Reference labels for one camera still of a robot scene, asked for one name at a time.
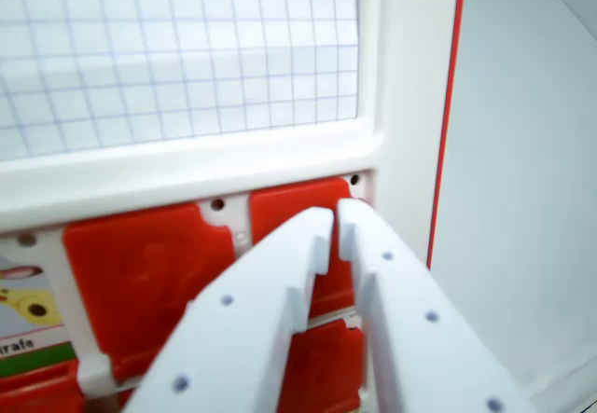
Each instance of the yellow cartoon character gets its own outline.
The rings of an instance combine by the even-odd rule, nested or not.
[[[9,268],[0,270],[0,280],[22,280],[41,272],[41,268],[33,266]],[[0,304],[10,306],[25,320],[33,324],[53,326],[62,323],[50,290],[0,287]]]

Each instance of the grid paper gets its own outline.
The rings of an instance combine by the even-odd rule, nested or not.
[[[0,0],[0,160],[356,117],[357,0]]]

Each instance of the red plastic tile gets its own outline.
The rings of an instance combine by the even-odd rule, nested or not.
[[[77,365],[74,360],[0,379],[0,409],[5,413],[82,412]]]
[[[234,262],[229,229],[193,203],[78,222],[63,241],[117,380],[147,370],[187,302]]]
[[[126,406],[127,402],[129,402],[129,399],[131,398],[133,392],[134,392],[134,390],[126,390],[124,392],[119,392],[117,394],[118,406],[120,408],[124,408],[124,406]]]
[[[345,413],[360,407],[364,339],[343,320],[292,338],[279,413]]]
[[[339,177],[255,191],[249,199],[253,241],[261,241],[286,220],[312,206],[336,212],[338,200],[348,197],[351,197],[348,183]],[[310,316],[316,317],[353,304],[351,267],[340,260],[335,221],[329,270],[327,275],[315,279]]]

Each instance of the green stripe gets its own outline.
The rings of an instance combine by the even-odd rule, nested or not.
[[[73,350],[70,342],[50,346],[43,350],[13,355],[12,357],[0,360],[0,378],[75,358],[75,350]]]

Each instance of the screw hole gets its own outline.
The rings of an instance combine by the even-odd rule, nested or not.
[[[33,247],[37,244],[37,238],[31,233],[23,233],[17,238],[21,247]]]
[[[439,315],[437,312],[430,310],[425,314],[425,318],[429,323],[437,323],[439,321]]]
[[[504,404],[499,399],[492,397],[487,400],[487,408],[489,408],[489,411],[502,411],[504,410]]]
[[[232,297],[232,295],[224,295],[222,296],[222,299],[220,301],[224,306],[229,306],[230,304],[232,304],[232,301],[234,301],[234,298]]]
[[[222,211],[223,208],[224,208],[224,201],[222,199],[212,200],[212,210]]]
[[[174,379],[174,383],[172,384],[172,389],[174,392],[183,392],[188,388],[188,379],[185,376],[178,376]]]

